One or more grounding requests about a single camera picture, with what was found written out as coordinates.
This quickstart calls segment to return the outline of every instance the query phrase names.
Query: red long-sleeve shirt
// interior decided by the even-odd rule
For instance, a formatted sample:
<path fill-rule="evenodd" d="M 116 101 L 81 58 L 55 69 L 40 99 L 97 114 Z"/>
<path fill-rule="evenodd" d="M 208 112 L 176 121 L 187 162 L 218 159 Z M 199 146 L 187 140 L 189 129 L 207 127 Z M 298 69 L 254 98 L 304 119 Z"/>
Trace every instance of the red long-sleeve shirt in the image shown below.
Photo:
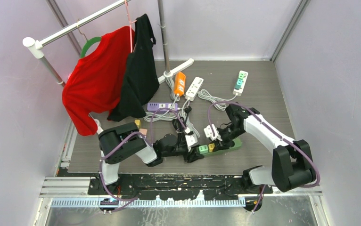
<path fill-rule="evenodd" d="M 78 61 L 64 86 L 62 99 L 79 134 L 96 133 L 97 125 L 89 117 L 90 112 L 109 111 L 119 103 L 129 53 L 126 26 L 103 35 L 96 50 Z"/>

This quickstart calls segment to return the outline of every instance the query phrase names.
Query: clothes hanger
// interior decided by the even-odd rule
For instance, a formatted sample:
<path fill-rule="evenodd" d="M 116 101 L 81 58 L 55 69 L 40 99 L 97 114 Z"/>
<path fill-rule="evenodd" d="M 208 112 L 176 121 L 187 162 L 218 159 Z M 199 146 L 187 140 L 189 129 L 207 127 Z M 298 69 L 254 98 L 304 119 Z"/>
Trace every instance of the clothes hanger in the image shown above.
<path fill-rule="evenodd" d="M 129 37 L 130 37 L 130 43 L 131 43 L 131 52 L 133 52 L 133 38 L 132 38 L 132 24 L 136 22 L 135 21 L 131 21 L 131 17 L 129 16 L 129 10 L 128 10 L 128 3 L 126 0 L 124 0 L 125 2 L 125 7 L 126 7 L 126 15 L 128 17 L 128 21 L 129 21 Z M 82 51 L 81 51 L 81 58 L 84 58 L 85 55 L 86 55 L 86 52 L 89 50 L 89 48 L 95 44 L 96 42 L 99 42 L 101 41 L 101 36 L 97 36 L 97 37 L 94 37 L 94 38 L 91 38 L 91 39 L 87 39 L 86 38 L 86 44 L 83 46 L 82 48 Z"/>

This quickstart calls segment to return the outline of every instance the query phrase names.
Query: black shirt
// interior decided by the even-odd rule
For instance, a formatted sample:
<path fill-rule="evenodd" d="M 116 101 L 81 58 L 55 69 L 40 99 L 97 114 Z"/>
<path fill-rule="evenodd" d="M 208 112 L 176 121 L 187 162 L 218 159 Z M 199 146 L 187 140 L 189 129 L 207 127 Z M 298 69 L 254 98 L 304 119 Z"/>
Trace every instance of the black shirt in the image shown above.
<path fill-rule="evenodd" d="M 142 105 L 150 101 L 160 85 L 153 56 L 156 39 L 148 16 L 144 14 L 137 18 L 135 27 L 135 50 L 126 60 L 121 99 L 108 116 L 109 120 L 121 121 L 128 116 L 146 116 Z"/>

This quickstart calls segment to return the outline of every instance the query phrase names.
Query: reflective metal surface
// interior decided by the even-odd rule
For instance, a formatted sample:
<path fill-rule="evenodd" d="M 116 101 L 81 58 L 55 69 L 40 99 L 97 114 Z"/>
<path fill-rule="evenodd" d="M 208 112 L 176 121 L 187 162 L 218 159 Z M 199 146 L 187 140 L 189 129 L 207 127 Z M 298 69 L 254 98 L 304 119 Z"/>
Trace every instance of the reflective metal surface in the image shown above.
<path fill-rule="evenodd" d="M 132 208 L 105 215 L 97 208 L 50 208 L 46 225 L 74 224 L 79 226 L 318 225 L 309 196 L 264 197 L 263 206 L 254 215 L 241 207 Z"/>

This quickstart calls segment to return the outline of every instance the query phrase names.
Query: white power strip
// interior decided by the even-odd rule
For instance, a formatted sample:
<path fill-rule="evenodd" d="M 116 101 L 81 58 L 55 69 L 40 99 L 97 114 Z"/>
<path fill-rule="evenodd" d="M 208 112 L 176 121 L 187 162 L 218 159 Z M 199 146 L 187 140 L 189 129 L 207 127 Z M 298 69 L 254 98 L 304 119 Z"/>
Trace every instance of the white power strip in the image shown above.
<path fill-rule="evenodd" d="M 243 93 L 244 85 L 246 84 L 248 73 L 245 71 L 239 72 L 238 80 L 236 81 L 235 88 L 233 89 L 233 94 L 241 96 Z"/>
<path fill-rule="evenodd" d="M 200 77 L 195 77 L 189 89 L 185 93 L 185 97 L 187 100 L 193 101 L 197 96 L 197 92 L 200 90 L 203 85 L 204 79 Z"/>

